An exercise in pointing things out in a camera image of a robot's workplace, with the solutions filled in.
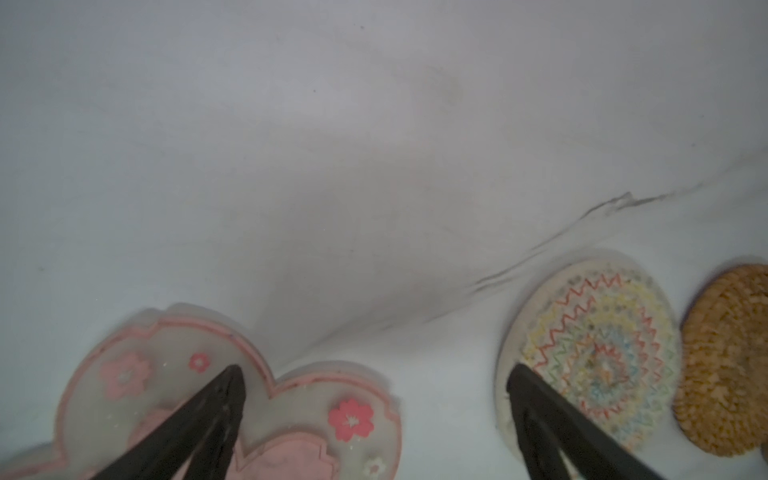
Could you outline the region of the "pink flower coaster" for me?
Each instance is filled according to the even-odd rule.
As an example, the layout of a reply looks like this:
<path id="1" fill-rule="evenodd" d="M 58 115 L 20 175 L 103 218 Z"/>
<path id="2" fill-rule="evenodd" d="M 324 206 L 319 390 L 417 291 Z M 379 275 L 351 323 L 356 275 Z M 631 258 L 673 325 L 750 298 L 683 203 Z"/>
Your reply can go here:
<path id="1" fill-rule="evenodd" d="M 98 344 L 60 398 L 52 443 L 1 475 L 89 479 L 232 364 L 243 371 L 246 398 L 229 478 L 396 476 L 402 426 L 385 388 L 342 367 L 276 378 L 237 330 L 178 315 L 125 326 Z"/>

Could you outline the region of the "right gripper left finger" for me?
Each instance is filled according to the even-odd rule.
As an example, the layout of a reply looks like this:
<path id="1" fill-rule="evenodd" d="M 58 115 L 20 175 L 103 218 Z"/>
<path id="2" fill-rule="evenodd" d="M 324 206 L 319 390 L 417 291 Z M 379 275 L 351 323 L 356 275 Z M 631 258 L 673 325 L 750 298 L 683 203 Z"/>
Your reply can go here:
<path id="1" fill-rule="evenodd" d="M 232 364 L 161 425 L 94 475 L 97 480 L 223 479 L 243 418 L 243 371 Z"/>

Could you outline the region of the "white embroidered round coaster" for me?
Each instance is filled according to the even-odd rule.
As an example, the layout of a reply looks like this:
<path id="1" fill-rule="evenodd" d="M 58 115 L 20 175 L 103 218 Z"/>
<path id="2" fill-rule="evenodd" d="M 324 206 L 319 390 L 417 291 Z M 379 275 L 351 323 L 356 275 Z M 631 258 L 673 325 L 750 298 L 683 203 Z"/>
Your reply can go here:
<path id="1" fill-rule="evenodd" d="M 546 278 L 511 323 L 496 364 L 497 429 L 520 458 L 506 385 L 522 364 L 635 453 L 669 413 L 681 357 L 668 297 L 637 262 L 577 261 Z"/>

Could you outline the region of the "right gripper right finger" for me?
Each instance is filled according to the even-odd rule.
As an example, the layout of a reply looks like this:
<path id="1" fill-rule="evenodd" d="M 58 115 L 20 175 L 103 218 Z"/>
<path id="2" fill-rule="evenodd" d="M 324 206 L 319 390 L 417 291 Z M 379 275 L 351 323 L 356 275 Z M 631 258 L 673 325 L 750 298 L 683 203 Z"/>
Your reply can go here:
<path id="1" fill-rule="evenodd" d="M 569 461 L 584 479 L 661 479 L 528 366 L 514 366 L 506 391 L 530 478 L 569 479 Z"/>

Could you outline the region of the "woven rattan round coaster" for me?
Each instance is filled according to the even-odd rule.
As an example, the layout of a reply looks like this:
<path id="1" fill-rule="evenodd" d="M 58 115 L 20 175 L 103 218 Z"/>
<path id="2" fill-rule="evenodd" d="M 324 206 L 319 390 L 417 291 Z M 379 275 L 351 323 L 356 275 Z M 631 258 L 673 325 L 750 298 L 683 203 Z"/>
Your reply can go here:
<path id="1" fill-rule="evenodd" d="M 681 378 L 673 411 L 699 449 L 740 456 L 767 443 L 767 266 L 746 264 L 712 280 L 681 327 Z"/>

